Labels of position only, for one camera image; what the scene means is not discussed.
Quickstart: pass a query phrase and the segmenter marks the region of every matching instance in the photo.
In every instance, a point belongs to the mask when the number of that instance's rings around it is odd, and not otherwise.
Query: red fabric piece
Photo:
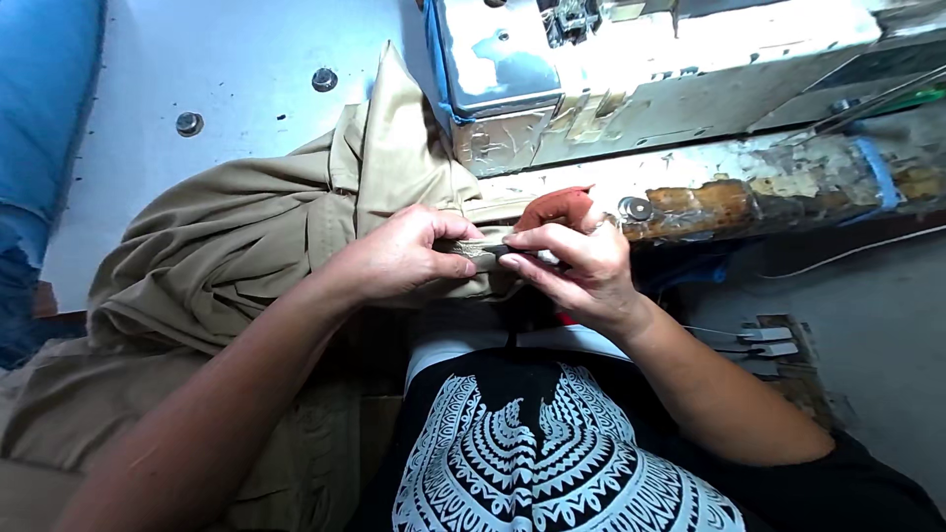
[[[526,206],[513,231],[535,229],[558,218],[564,218],[566,226],[579,230],[582,219],[594,203],[587,194],[589,190],[591,186],[570,186],[535,198]]]

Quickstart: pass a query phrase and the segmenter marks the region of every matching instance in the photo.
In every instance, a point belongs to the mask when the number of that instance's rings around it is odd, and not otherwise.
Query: blue tape
[[[873,172],[874,178],[877,180],[877,187],[880,189],[881,206],[870,212],[839,223],[838,225],[840,227],[863,222],[880,213],[889,212],[897,208],[902,197],[900,191],[897,189],[897,185],[893,182],[893,174],[890,173],[890,167],[881,156],[880,151],[877,150],[877,145],[874,144],[874,141],[864,136],[856,136],[854,137],[854,146],[864,155],[867,166],[870,167],[870,171]]]
[[[457,116],[450,105],[450,89],[447,85],[447,67],[444,65],[444,49],[440,44],[440,29],[437,26],[437,10],[433,0],[424,0],[424,28],[427,31],[427,51],[430,53],[430,63],[433,65],[433,76],[437,79],[437,90],[440,92],[440,101],[437,106],[447,111],[457,125],[472,124],[475,118]]]

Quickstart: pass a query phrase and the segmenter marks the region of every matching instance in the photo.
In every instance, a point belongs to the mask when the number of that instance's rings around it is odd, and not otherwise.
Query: sewing machine
[[[480,177],[816,121],[946,64],[946,2],[428,0]]]

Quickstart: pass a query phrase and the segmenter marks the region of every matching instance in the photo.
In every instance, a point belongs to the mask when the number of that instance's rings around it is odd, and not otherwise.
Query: blue fabric
[[[457,116],[450,105],[450,89],[447,85],[447,68],[444,66],[444,49],[440,44],[440,30],[437,27],[437,11],[433,0],[424,1],[424,27],[427,31],[427,51],[430,53],[430,64],[433,65],[433,76],[437,79],[437,91],[440,101],[437,105],[447,111],[457,125],[472,124],[475,118]]]
[[[32,298],[101,43],[103,0],[0,0],[0,366]]]

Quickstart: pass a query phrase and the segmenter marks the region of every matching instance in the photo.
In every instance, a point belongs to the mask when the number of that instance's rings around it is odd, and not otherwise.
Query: khaki fabric
[[[496,243],[510,229],[488,223],[517,218],[532,197],[482,198],[440,132],[424,94],[386,44],[371,101],[347,106],[334,132],[285,157],[211,168],[134,219],[90,291],[93,345],[158,342],[216,353],[346,243],[412,204],[487,224]],[[483,267],[473,279],[435,282],[388,304],[502,298],[515,281]]]
[[[0,460],[0,530],[46,532],[82,477]]]
[[[207,356],[190,347],[99,355],[85,338],[51,343],[0,379],[0,523],[47,530],[109,442],[184,384]],[[358,503],[359,391],[316,381],[276,426],[220,524],[342,530]],[[8,470],[16,474],[5,476]],[[17,489],[8,479],[22,478]]]
[[[0,378],[0,476],[26,479],[23,493],[0,491],[0,523],[47,529],[105,446],[276,297],[400,208],[458,212],[486,238],[437,242],[471,257],[475,278],[430,283],[387,304],[513,290],[516,276],[497,270],[482,247],[510,232],[507,221],[532,197],[482,197],[440,133],[387,44],[371,101],[345,107],[333,132],[285,157],[211,168],[146,207],[98,269],[89,338],[49,344]],[[359,393],[350,382],[318,381],[318,370],[315,380],[218,529],[342,529],[358,499]]]

